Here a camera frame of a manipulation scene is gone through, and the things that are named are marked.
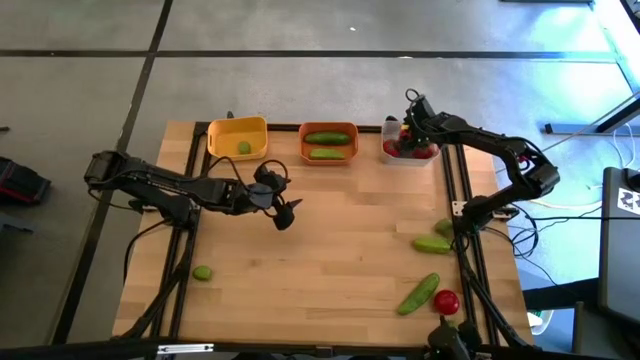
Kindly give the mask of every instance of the concrete floor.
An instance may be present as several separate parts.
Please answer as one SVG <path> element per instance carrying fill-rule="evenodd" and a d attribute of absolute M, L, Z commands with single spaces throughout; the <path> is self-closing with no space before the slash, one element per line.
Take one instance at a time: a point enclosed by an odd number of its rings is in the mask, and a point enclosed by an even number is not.
<path fill-rule="evenodd" d="M 0 49 L 146 50 L 162 3 L 4 0 Z M 173 4 L 160 48 L 610 51 L 599 17 L 586 5 L 497 0 L 183 0 Z M 91 154 L 118 139 L 143 60 L 0 58 L 0 124 L 12 127 L 0 138 L 0 154 L 53 180 L 42 206 L 2 207 L 38 229 L 34 235 L 3 233 L 0 241 L 0 347 L 48 341 L 92 215 L 82 175 Z M 388 114 L 402 115 L 407 87 L 423 91 L 437 110 L 541 147 L 558 139 L 542 136 L 542 123 L 588 123 L 631 94 L 615 63 L 159 58 L 128 151 L 154 161 L 168 120 L 213 120 L 227 110 L 260 113 L 274 123 L 379 124 Z M 630 151 L 628 139 L 620 144 Z M 607 138 L 575 139 L 548 156 L 563 178 L 546 199 L 556 203 L 598 200 L 586 185 L 599 183 L 604 167 L 619 166 Z M 532 215 L 564 213 L 527 207 Z M 124 248 L 138 220 L 110 211 L 71 341 L 109 337 Z M 592 277 L 597 229 L 595 222 L 557 225 L 543 233 L 532 260 L 558 282 Z M 579 261 L 569 256 L 576 249 Z"/>

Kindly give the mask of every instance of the wooden table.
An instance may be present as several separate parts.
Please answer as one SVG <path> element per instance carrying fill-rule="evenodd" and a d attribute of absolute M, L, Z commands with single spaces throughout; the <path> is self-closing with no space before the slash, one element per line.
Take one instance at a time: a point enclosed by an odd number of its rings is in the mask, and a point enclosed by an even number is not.
<path fill-rule="evenodd" d="M 184 172 L 193 128 L 194 123 L 168 124 L 159 166 Z M 304 199 L 289 229 L 277 231 L 262 213 L 232 217 L 202 212 L 192 265 L 207 265 L 214 276 L 210 282 L 189 281 L 180 339 L 424 345 L 438 315 L 427 305 L 401 317 L 395 313 L 397 305 L 432 272 L 440 274 L 439 288 L 451 289 L 462 299 L 455 255 L 422 254 L 410 246 L 448 216 L 441 157 L 425 167 L 384 165 L 379 161 L 380 136 L 360 134 L 359 153 L 350 166 L 310 167 L 298 156 L 297 136 L 269 132 L 266 157 L 281 160 L 289 169 L 293 181 L 285 198 Z M 474 194 L 494 193 L 491 156 L 467 149 L 466 157 Z M 237 163 L 246 182 L 253 182 L 259 163 Z M 272 169 L 280 171 L 275 165 Z M 209 175 L 233 176 L 227 164 Z M 158 220 L 157 214 L 145 215 L 141 229 Z M 506 232 L 504 224 L 492 226 Z M 170 232 L 159 228 L 137 242 L 114 334 L 128 330 L 156 295 Z M 511 245 L 490 233 L 481 238 L 493 299 L 520 336 L 531 342 Z M 161 334 L 169 325 L 171 301 Z M 477 299 L 475 308 L 485 333 Z M 453 319 L 463 320 L 462 307 Z"/>

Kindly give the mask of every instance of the yellow bowl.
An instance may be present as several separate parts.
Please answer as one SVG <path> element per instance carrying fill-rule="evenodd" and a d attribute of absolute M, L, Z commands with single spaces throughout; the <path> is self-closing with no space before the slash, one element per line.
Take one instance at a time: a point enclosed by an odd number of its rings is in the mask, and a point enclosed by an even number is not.
<path fill-rule="evenodd" d="M 238 144 L 251 145 L 249 154 L 240 154 Z M 267 155 L 267 121 L 262 116 L 218 119 L 209 125 L 207 148 L 216 157 L 228 156 L 234 161 L 260 159 Z"/>

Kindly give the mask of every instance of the green vegetable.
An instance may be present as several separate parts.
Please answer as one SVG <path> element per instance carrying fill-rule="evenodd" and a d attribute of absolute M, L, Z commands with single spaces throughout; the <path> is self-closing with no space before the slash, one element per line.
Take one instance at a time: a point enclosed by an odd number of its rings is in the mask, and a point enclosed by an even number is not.
<path fill-rule="evenodd" d="M 451 243 L 440 235 L 424 235 L 413 240 L 413 248 L 429 254 L 447 254 L 451 251 Z"/>
<path fill-rule="evenodd" d="M 351 142 L 351 137 L 341 132 L 326 131 L 308 134 L 304 141 L 309 144 L 346 145 Z"/>
<path fill-rule="evenodd" d="M 343 160 L 344 154 L 336 149 L 313 149 L 309 157 L 313 160 Z"/>
<path fill-rule="evenodd" d="M 246 141 L 238 143 L 238 152 L 242 155 L 251 154 L 251 144 Z"/>
<path fill-rule="evenodd" d="M 209 281 L 213 275 L 213 270 L 208 266 L 200 265 L 193 269 L 191 275 L 193 275 L 193 278 L 196 280 Z"/>
<path fill-rule="evenodd" d="M 429 300 L 440 283 L 440 276 L 436 273 L 427 275 L 418 286 L 398 306 L 396 312 L 400 315 L 411 314 Z"/>
<path fill-rule="evenodd" d="M 433 229 L 440 235 L 446 237 L 449 240 L 453 240 L 453 223 L 451 220 L 444 218 L 436 223 Z"/>

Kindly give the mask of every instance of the red tomato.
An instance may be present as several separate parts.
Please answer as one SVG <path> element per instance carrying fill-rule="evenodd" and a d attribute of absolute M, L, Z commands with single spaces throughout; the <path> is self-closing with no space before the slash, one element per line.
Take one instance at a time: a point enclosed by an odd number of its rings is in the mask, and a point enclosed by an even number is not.
<path fill-rule="evenodd" d="M 453 315 L 460 308 L 460 300 L 453 291 L 440 290 L 433 299 L 433 305 L 442 315 Z"/>

